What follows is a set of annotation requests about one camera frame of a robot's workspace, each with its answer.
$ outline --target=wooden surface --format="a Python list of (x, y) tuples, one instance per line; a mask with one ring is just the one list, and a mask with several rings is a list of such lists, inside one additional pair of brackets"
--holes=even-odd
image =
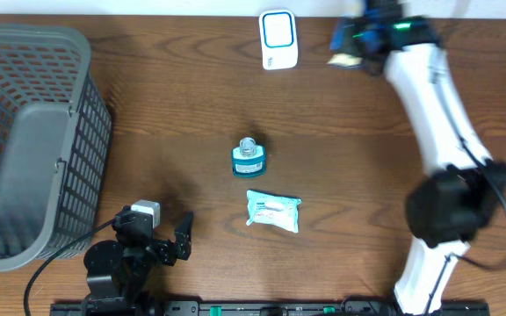
[[(123, 205), (160, 201), (157, 236), (173, 238), (195, 212), (192, 256), (155, 269), (156, 295), (204, 300), (336, 300), (388, 295), (407, 258), (404, 198), (423, 178), (402, 105), (383, 78), (326, 66), (333, 18), (299, 18), (294, 69), (262, 69), (255, 18), (20, 17), (1, 22), (74, 27), (90, 41), (91, 70), (115, 122), (97, 223)], [(466, 21), (450, 62), (470, 119), (506, 161), (506, 21)], [(229, 152), (243, 136), (266, 145), (269, 169), (236, 178)], [(247, 189), (303, 199), (300, 233), (245, 226)], [(112, 229), (94, 241), (113, 239)], [(470, 256), (506, 251), (506, 222), (481, 232)], [(0, 274), (0, 314), (22, 313), (41, 262)], [(88, 293), (83, 257), (52, 263), (31, 307)], [(506, 271), (461, 263), (445, 298), (485, 298), (506, 315)]]

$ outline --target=green button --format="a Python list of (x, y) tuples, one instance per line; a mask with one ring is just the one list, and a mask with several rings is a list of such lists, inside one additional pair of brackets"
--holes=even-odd
[(221, 316), (221, 307), (210, 307), (210, 316)]

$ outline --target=white wall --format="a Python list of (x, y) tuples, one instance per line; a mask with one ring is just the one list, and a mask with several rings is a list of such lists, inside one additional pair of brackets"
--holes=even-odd
[[(456, 1), (408, 0), (409, 13), (452, 15)], [(506, 0), (471, 0), (465, 18), (506, 18)], [(0, 0), (0, 13), (256, 16), (288, 8), (299, 17), (336, 17), (358, 0)]]

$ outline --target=plastic basket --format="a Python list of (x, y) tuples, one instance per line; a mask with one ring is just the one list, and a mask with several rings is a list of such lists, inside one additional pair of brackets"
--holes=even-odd
[(75, 30), (0, 25), (0, 271), (92, 229), (111, 117), (89, 65)]

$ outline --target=light blue packet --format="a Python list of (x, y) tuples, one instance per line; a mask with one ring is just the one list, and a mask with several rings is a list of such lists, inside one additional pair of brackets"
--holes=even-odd
[(247, 226), (253, 223), (271, 224), (293, 233), (298, 232), (298, 205), (302, 203), (301, 199), (276, 197), (253, 190), (247, 190), (247, 199)]

